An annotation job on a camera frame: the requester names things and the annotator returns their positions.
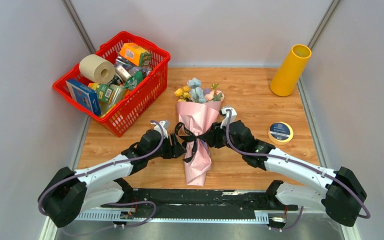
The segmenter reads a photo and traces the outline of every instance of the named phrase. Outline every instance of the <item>wooden tabletop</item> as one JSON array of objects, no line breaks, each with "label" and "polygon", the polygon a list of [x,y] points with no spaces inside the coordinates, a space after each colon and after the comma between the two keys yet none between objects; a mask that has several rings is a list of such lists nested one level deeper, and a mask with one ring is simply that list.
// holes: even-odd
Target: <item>wooden tabletop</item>
[{"label": "wooden tabletop", "polygon": [[[275,122],[288,123],[294,132],[293,139],[277,147],[292,156],[319,165],[300,94],[296,89],[287,97],[274,95],[269,84],[275,73],[276,68],[169,68],[166,91],[122,137],[115,137],[95,121],[91,122],[78,169],[108,161],[132,143],[138,142],[148,129],[154,127],[150,124],[151,120],[169,120],[168,131],[173,133],[178,122],[178,97],[174,91],[194,77],[202,81],[204,88],[211,87],[212,83],[220,84],[217,89],[225,94],[222,106],[235,108],[238,114],[236,120],[242,120],[255,138],[272,143],[268,138],[270,125]],[[212,148],[210,152],[212,165],[206,174],[204,187],[186,185],[182,158],[153,159],[145,169],[125,179],[133,188],[265,190],[273,180],[299,184],[286,176],[247,165],[240,154],[227,147]]]}]

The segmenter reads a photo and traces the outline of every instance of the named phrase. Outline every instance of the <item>yellow cylinder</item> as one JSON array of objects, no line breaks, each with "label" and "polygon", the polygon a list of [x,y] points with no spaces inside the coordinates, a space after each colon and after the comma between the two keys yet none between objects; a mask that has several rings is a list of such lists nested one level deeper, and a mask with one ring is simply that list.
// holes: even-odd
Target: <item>yellow cylinder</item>
[{"label": "yellow cylinder", "polygon": [[289,96],[300,79],[312,55],[306,45],[294,45],[270,83],[271,91],[281,97]]}]

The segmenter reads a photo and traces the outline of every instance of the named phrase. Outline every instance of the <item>black ribbon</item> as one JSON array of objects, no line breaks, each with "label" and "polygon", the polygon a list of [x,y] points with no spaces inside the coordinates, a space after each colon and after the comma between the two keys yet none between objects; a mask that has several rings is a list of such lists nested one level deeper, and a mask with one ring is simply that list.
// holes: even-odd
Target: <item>black ribbon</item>
[{"label": "black ribbon", "polygon": [[[180,129],[183,128],[184,130],[184,133],[187,134],[187,136],[180,136],[179,135],[179,131]],[[206,133],[203,133],[199,136],[195,136],[195,134],[193,132],[191,132],[189,129],[187,129],[185,127],[185,125],[183,124],[183,122],[179,122],[176,127],[174,128],[174,133],[183,140],[183,142],[181,143],[181,145],[186,149],[186,145],[188,143],[192,143],[193,142],[193,147],[192,147],[192,155],[188,158],[184,158],[183,161],[185,161],[186,163],[189,163],[190,161],[192,161],[192,159],[194,158],[195,154],[197,153],[197,150],[198,150],[198,142],[197,140],[200,139],[200,140],[203,140],[205,142],[205,137],[206,135],[208,134],[209,131],[207,131]]]}]

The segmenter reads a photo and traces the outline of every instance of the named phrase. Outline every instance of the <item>bouquet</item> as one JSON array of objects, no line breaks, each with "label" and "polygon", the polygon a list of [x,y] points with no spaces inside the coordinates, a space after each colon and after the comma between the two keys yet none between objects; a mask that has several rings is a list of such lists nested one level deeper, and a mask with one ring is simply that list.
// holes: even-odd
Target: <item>bouquet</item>
[{"label": "bouquet", "polygon": [[[216,89],[218,84],[212,84],[211,89],[202,89],[201,85],[200,80],[193,78],[174,92],[179,97],[176,106],[179,123],[175,133],[184,140],[187,150],[183,159],[186,184],[195,186],[204,186],[206,173],[211,168],[210,151],[202,136],[216,121],[225,99],[223,92]],[[180,136],[179,130],[186,136]]]}]

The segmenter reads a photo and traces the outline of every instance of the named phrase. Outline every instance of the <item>red basket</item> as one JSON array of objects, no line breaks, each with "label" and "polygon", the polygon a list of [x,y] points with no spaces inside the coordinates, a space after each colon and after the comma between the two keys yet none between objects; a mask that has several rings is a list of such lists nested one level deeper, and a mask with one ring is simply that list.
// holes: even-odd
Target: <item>red basket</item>
[{"label": "red basket", "polygon": [[86,85],[92,82],[80,73],[79,64],[76,64],[52,86],[67,102],[102,124],[117,137],[121,137],[167,88],[167,68],[170,60],[170,54],[167,51],[158,48],[154,43],[142,37],[135,36],[126,31],[120,32],[107,43],[102,44],[95,54],[114,64],[118,52],[120,52],[124,43],[135,43],[152,53],[152,60],[150,62],[152,71],[104,117],[96,116],[72,99],[70,95],[66,80],[77,79]]}]

